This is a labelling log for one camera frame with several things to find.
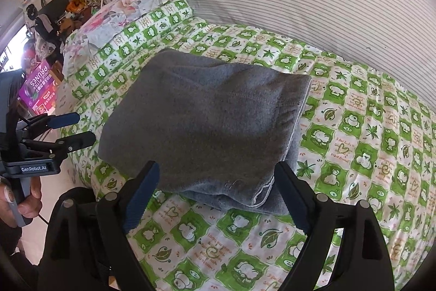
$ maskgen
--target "patterned bedsheet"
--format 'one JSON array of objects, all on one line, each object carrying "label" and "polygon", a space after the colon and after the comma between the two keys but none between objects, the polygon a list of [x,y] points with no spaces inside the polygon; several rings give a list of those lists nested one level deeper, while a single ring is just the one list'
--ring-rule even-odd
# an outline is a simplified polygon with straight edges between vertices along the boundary
[{"label": "patterned bedsheet", "polygon": [[[101,198],[126,181],[98,158],[98,139],[141,68],[165,47],[313,77],[295,173],[335,201],[368,200],[400,289],[435,237],[436,115],[389,75],[256,27],[208,24],[184,0],[128,24],[67,79],[81,121],[62,134],[97,136],[93,147],[72,154],[83,183]],[[317,286],[330,278],[341,232]],[[128,239],[158,290],[236,291],[277,289],[305,236],[289,216],[221,212],[156,191]]]}]

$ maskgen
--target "leaf print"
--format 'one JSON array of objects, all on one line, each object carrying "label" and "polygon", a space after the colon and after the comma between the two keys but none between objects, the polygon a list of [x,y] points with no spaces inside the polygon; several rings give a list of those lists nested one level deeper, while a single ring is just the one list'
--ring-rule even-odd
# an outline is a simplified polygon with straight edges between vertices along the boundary
[{"label": "leaf print", "polygon": [[99,161],[99,156],[97,156],[97,153],[94,153],[94,155],[92,156],[91,160],[92,160],[94,163],[97,163],[97,162]]},{"label": "leaf print", "polygon": [[331,272],[333,271],[331,265],[332,265],[333,262],[334,262],[334,257],[335,257],[335,256],[336,256],[336,255],[330,255],[330,256],[326,259],[326,262],[324,263],[324,266],[323,266],[323,275],[324,275],[326,272],[331,273]]},{"label": "leaf print", "polygon": [[271,50],[267,50],[263,52],[263,57],[274,57],[274,54],[271,52]]},{"label": "leaf print", "polygon": [[160,261],[161,263],[166,263],[166,262],[171,263],[171,260],[168,259],[169,256],[171,255],[171,251],[172,249],[168,249],[167,247],[161,247],[158,250],[158,252],[155,255],[153,255],[153,257],[154,259]]},{"label": "leaf print", "polygon": [[357,198],[361,193],[359,192],[359,183],[352,183],[350,186],[350,190],[348,192],[348,199],[354,200]]},{"label": "leaf print", "polygon": [[336,79],[347,79],[347,77],[342,72],[336,72]]},{"label": "leaf print", "polygon": [[267,246],[267,248],[273,248],[277,244],[278,235],[283,233],[278,229],[267,229],[265,232],[259,232],[259,236],[262,237],[262,241],[260,242],[260,247],[263,248]]},{"label": "leaf print", "polygon": [[416,218],[415,229],[418,229],[421,223],[422,223],[422,216],[418,215],[418,217]]},{"label": "leaf print", "polygon": [[403,146],[403,149],[402,149],[402,151],[403,151],[403,158],[408,158],[408,149],[409,149],[409,146],[407,146],[407,145]]},{"label": "leaf print", "polygon": [[306,175],[309,179],[311,178],[311,174],[313,173],[313,169],[310,169],[310,167],[313,167],[315,164],[307,165],[307,160],[305,162],[297,162],[300,168],[297,169],[297,177],[302,177]]},{"label": "leaf print", "polygon": [[130,73],[134,73],[137,69],[138,69],[138,68],[136,68],[135,65],[132,65],[132,66],[129,68],[129,72],[130,72]]},{"label": "leaf print", "polygon": [[117,181],[114,178],[112,178],[111,180],[109,180],[108,184],[106,185],[106,188],[108,188],[109,190],[113,190],[115,189],[116,184]]},{"label": "leaf print", "polygon": [[400,214],[400,210],[398,210],[398,206],[395,206],[395,204],[388,205],[388,207],[391,209],[391,212],[389,213],[389,219],[398,218]]},{"label": "leaf print", "polygon": [[328,108],[323,111],[324,113],[324,120],[334,120],[334,115],[337,109]]},{"label": "leaf print", "polygon": [[377,125],[371,126],[368,124],[368,128],[366,129],[369,133],[366,136],[371,135],[371,138],[379,138],[379,135],[377,135]]},{"label": "leaf print", "polygon": [[398,276],[394,280],[398,281],[402,276],[403,276],[403,273],[399,273]]},{"label": "leaf print", "polygon": [[430,174],[430,162],[424,162],[424,173]]}]

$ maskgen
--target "folded garment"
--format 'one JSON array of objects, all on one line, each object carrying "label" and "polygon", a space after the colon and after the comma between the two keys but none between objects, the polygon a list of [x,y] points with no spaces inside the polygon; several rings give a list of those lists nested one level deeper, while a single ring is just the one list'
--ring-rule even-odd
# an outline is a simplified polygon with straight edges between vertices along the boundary
[{"label": "folded garment", "polygon": [[158,188],[221,210],[286,214],[274,166],[296,165],[310,76],[163,50],[105,123],[101,159],[135,177],[160,164]]}]

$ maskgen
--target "cable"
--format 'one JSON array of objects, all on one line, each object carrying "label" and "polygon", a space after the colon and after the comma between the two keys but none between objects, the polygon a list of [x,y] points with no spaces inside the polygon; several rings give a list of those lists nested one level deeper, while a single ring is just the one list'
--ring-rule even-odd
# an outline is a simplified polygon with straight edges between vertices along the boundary
[{"label": "cable", "polygon": [[28,125],[30,125],[30,122],[28,120],[26,120],[24,117],[22,117],[21,115],[18,115],[18,117],[23,120],[25,123],[27,123]]},{"label": "cable", "polygon": [[51,132],[52,129],[49,129],[47,132],[44,132],[41,136],[39,136],[36,140],[37,141],[44,141],[47,136],[49,135],[49,133]]},{"label": "cable", "polygon": [[45,223],[46,223],[46,225],[49,225],[49,223],[44,219],[44,217],[42,217],[40,214],[38,214],[38,217],[40,218],[40,219],[42,219]]}]

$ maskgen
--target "finger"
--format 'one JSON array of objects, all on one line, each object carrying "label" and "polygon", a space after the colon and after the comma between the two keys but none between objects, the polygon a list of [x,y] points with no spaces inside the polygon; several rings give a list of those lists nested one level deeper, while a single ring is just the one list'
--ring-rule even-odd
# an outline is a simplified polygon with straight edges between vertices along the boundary
[{"label": "finger", "polygon": [[32,212],[26,213],[23,216],[27,218],[35,218],[39,215],[41,209],[42,209],[42,202],[41,200],[38,200],[38,205],[36,206],[36,208]]},{"label": "finger", "polygon": [[35,198],[33,195],[29,195],[27,199],[25,199],[22,203],[18,205],[18,212],[23,216],[34,211],[38,211],[39,213],[39,211],[41,210],[38,210],[40,203],[40,199]]},{"label": "finger", "polygon": [[32,177],[30,180],[30,193],[38,200],[41,199],[41,178]]},{"label": "finger", "polygon": [[14,202],[14,193],[10,188],[3,183],[0,183],[0,201]]},{"label": "finger", "polygon": [[5,222],[9,227],[17,227],[17,222],[15,221],[9,204],[5,201],[0,201],[0,219]]}]

